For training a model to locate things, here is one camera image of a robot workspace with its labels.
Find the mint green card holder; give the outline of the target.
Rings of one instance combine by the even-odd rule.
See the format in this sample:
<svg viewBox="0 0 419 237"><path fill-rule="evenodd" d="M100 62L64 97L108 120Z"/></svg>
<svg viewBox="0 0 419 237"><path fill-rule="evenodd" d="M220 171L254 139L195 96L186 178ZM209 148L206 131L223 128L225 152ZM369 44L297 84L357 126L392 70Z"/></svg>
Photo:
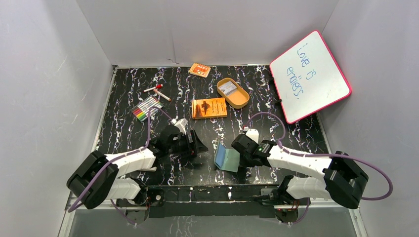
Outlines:
<svg viewBox="0 0 419 237"><path fill-rule="evenodd" d="M237 172L240 163L240 153L235 149L226 148L219 142L215 151L214 163L220 170Z"/></svg>

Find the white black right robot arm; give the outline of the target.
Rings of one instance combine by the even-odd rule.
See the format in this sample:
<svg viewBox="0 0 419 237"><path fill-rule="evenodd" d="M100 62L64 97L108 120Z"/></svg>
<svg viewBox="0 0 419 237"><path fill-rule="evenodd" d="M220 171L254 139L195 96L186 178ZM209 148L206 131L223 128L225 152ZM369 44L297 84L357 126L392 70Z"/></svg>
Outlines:
<svg viewBox="0 0 419 237"><path fill-rule="evenodd" d="M283 180L278 197L284 204L302 198L323 198L356 209L369 179L355 161L343 154L311 154L268 140L258 144L244 134L237 136L231 146L239 152L243 164L284 168L305 175Z"/></svg>

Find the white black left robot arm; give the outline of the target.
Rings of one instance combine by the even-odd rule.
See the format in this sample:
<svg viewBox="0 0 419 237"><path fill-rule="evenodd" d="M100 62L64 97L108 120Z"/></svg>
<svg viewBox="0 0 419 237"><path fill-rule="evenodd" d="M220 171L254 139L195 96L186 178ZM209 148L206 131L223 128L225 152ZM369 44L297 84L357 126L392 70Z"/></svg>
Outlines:
<svg viewBox="0 0 419 237"><path fill-rule="evenodd" d="M150 198L148 188L125 175L135 171L155 171L157 159L168 155L193 158L208 151L194 130L183 132L175 125L166 126L146 148L118 154L91 152L68 179L67 188L77 197L70 210L84 205L94 209L105 200L127 199L144 205Z"/></svg>

